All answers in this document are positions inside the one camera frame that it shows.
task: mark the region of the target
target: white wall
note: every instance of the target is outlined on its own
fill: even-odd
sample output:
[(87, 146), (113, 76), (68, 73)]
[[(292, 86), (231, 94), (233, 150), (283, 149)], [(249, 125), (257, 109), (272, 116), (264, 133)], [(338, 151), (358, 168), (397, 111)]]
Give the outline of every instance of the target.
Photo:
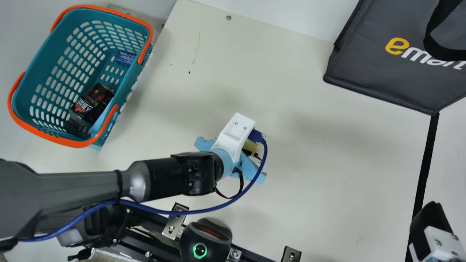
[(343, 29), (357, 0), (193, 0), (233, 14), (330, 42)]

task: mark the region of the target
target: metal bracket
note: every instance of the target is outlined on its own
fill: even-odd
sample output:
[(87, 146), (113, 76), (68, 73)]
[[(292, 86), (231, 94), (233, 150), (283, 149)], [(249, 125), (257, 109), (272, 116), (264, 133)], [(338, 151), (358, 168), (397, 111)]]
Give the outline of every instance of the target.
[[(172, 211), (188, 211), (189, 207), (175, 203)], [(180, 229), (182, 228), (183, 222), (185, 221), (186, 215), (171, 215), (168, 217), (167, 224), (165, 225), (162, 235), (175, 240)]]
[(283, 257), (281, 262), (299, 262), (301, 260), (301, 251), (296, 249), (285, 247), (283, 251)]
[(241, 250), (230, 248), (230, 253), (228, 254), (228, 257), (226, 258), (226, 262), (240, 262), (241, 253), (242, 253)]

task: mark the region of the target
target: emart logo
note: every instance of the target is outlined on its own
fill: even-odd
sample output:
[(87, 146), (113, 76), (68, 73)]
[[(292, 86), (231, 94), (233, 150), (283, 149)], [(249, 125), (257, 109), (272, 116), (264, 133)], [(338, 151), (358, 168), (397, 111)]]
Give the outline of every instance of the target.
[(423, 51), (416, 47), (409, 47), (409, 45), (410, 44), (406, 39), (395, 37), (392, 40), (390, 40), (390, 42), (388, 42), (388, 44), (385, 46), (385, 50), (392, 55), (401, 55), (402, 58), (408, 58), (409, 56), (411, 56), (411, 61), (417, 61), (419, 58), (422, 57), (419, 61), (421, 64), (427, 63), (428, 65), (441, 65), (443, 67), (447, 67), (456, 63), (453, 66), (453, 68), (457, 70), (461, 70), (462, 67), (466, 64), (466, 61), (447, 62), (433, 59), (432, 56), (426, 51)]

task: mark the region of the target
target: white table surface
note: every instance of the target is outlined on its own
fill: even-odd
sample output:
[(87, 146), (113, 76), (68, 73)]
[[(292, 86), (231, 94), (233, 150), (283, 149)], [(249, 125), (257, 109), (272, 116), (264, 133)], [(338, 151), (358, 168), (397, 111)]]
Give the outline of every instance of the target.
[[(195, 151), (196, 137), (215, 137), (240, 112), (267, 134), (268, 176), (187, 223), (218, 218), (236, 245), (276, 261), (285, 246), (304, 262), (404, 260), (430, 117), (324, 83), (330, 42), (227, 15), (178, 0), (101, 152), (34, 137), (20, 161), (38, 172), (126, 169)], [(225, 194), (238, 186), (219, 183)], [(210, 194), (146, 204), (175, 201), (224, 202)]]

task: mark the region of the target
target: black cable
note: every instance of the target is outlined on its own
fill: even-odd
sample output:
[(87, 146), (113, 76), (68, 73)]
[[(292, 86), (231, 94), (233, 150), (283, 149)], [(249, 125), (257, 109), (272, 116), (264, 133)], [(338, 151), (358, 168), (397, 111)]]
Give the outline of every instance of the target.
[(238, 168), (234, 168), (233, 169), (233, 173), (238, 173), (240, 174), (240, 190), (238, 191), (238, 193), (232, 197), (226, 197), (224, 194), (220, 193), (220, 191), (218, 190), (218, 188), (215, 188), (215, 192), (217, 193), (217, 195), (223, 197), (223, 198), (226, 198), (226, 199), (233, 199), (235, 198), (236, 196), (238, 196), (239, 194), (241, 194), (241, 192), (243, 191), (243, 188), (244, 188), (244, 178), (243, 178), (243, 172), (238, 169)]

